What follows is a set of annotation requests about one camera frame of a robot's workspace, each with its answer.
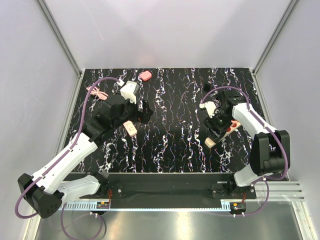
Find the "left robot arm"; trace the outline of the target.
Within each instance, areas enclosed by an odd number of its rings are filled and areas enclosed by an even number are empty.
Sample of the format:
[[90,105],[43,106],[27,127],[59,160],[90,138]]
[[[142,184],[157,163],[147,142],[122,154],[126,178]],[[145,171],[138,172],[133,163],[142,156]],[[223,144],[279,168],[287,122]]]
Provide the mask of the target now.
[[22,199],[46,219],[69,201],[89,195],[103,198],[108,193],[108,180],[101,173],[89,173],[68,182],[64,179],[83,159],[111,139],[125,122],[146,125],[152,114],[147,100],[142,100],[142,111],[138,104],[119,94],[102,101],[80,127],[80,132],[54,159],[32,175],[24,173],[18,178]]

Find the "pink cube socket adapter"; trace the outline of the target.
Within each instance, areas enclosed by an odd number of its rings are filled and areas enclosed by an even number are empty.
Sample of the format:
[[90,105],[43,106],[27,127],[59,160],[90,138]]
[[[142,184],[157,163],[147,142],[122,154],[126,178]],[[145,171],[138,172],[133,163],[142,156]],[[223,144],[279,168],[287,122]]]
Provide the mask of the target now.
[[142,81],[148,81],[149,79],[152,78],[152,73],[148,70],[143,71],[140,75],[139,75],[140,79]]

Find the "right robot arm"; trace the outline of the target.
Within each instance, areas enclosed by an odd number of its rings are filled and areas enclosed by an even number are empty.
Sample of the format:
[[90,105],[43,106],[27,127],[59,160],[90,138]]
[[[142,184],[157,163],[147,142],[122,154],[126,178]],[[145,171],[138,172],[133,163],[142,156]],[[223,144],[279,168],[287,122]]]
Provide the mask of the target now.
[[254,110],[249,97],[240,89],[232,86],[214,88],[205,96],[216,92],[219,106],[213,101],[201,100],[199,107],[207,112],[204,120],[211,136],[217,144],[240,124],[251,139],[249,163],[232,174],[227,185],[228,195],[239,198],[245,187],[266,178],[282,180],[290,167],[290,135],[286,130],[278,130],[266,122]]

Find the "white red power strip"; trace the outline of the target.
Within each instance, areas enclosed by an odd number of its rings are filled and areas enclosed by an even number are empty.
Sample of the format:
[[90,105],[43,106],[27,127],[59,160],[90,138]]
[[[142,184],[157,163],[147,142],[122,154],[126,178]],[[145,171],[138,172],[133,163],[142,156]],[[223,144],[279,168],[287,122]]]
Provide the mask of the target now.
[[[236,127],[236,128],[233,128],[233,127],[231,127],[231,125],[230,125],[230,127],[226,130],[226,134],[225,134],[225,138],[227,137],[227,136],[229,136],[232,132],[234,132],[236,129],[238,129],[239,127],[241,126],[241,123],[240,123],[240,125],[238,126],[238,127]],[[205,141],[204,141],[204,144],[209,148],[209,149],[211,149],[212,147],[214,147],[215,145],[217,145],[217,144],[215,144],[209,137],[207,137],[206,139],[205,139]]]

